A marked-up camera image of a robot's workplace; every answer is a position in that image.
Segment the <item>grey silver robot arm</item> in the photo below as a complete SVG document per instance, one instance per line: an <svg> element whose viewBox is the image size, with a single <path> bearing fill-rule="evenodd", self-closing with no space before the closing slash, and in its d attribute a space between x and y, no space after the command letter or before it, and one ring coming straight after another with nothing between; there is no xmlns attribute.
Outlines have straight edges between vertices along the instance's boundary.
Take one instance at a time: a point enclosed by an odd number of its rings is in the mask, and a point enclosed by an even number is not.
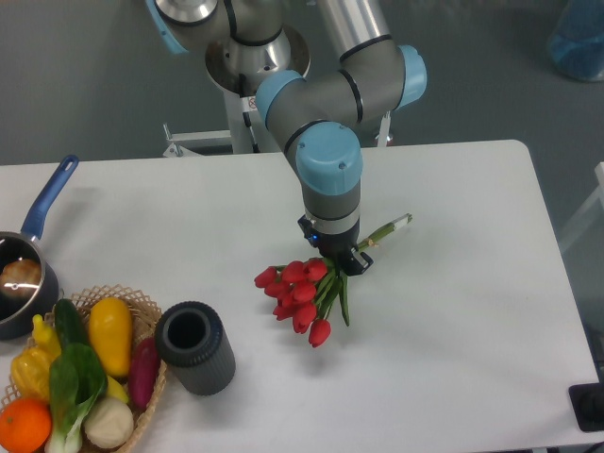
<svg viewBox="0 0 604 453"><path fill-rule="evenodd" d="M343 273L364 273L372 260L358 241L363 164L354 127L417 101L428 82L422 57L394 42L379 3L319 3L340 66L315 81L306 77L308 47L278 1L146 6L172 52L202 52L215 84L254 99L299 180L305 239Z"/></svg>

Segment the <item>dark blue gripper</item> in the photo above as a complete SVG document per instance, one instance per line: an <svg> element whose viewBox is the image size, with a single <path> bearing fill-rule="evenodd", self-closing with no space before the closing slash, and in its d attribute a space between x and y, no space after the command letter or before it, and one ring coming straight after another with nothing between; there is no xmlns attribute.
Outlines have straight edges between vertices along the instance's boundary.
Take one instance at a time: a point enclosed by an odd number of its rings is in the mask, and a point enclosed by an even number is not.
<svg viewBox="0 0 604 453"><path fill-rule="evenodd" d="M328 258L336 257L340 270L347 276L360 276L374 263L364 251L352 248L358 240L360 217L326 220L302 215L298 221L303 237Z"/></svg>

